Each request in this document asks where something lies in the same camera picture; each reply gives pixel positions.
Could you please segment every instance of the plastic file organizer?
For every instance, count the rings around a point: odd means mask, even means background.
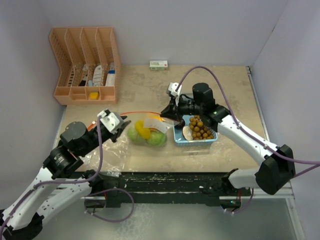
[[[113,27],[53,28],[50,43],[60,67],[54,97],[61,105],[115,104],[120,81],[121,61]],[[114,63],[115,79],[107,84]],[[102,67],[99,86],[89,86],[97,66]],[[91,93],[98,93],[91,99]]]

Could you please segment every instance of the item in organizer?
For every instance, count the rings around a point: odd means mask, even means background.
[[[152,70],[152,71],[167,70],[168,69],[168,61],[151,60],[149,67],[150,67],[150,70]]]
[[[88,79],[88,75],[85,75],[85,76],[82,78],[81,82],[79,83],[79,87],[85,86],[85,85],[86,85],[86,82],[87,82],[87,79]]]
[[[101,78],[102,78],[102,66],[98,65],[95,69],[94,69],[94,73],[93,73],[93,85],[94,86],[100,86],[101,84]]]
[[[116,71],[110,70],[106,76],[105,86],[114,87],[116,82]]]
[[[86,63],[83,65],[82,71],[83,71],[84,73],[87,73],[87,72],[88,72],[88,65],[87,65]]]
[[[111,62],[110,63],[110,71],[111,70],[116,70],[116,66],[115,66],[115,63],[114,62]]]
[[[97,92],[97,91],[91,92],[90,93],[90,99],[91,100],[98,100],[99,99],[99,92]]]

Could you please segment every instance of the blue basket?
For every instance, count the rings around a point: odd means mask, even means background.
[[[185,121],[185,125],[188,126],[190,123],[190,117],[189,115],[184,115],[182,118]],[[185,139],[184,135],[182,134],[182,129],[176,129],[175,127],[173,128],[173,135],[174,135],[174,141],[175,144],[178,147],[181,146],[208,146],[213,144],[215,141],[218,140],[218,135],[215,131],[211,129],[214,139],[205,139],[205,140],[192,140],[188,141]]]

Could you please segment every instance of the gray wall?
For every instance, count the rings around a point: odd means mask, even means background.
[[[290,0],[253,66],[272,141],[298,159],[320,161],[320,1]],[[307,165],[296,164],[297,172]],[[319,239],[320,169],[292,181],[307,239]]]
[[[114,26],[124,64],[252,65],[287,0],[40,0],[53,26]]]
[[[0,0],[0,209],[35,178],[61,119],[50,30],[38,1]]]

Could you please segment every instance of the small box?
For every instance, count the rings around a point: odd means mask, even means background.
[[[151,71],[160,71],[168,69],[168,61],[162,60],[151,60],[150,61],[150,70]]]

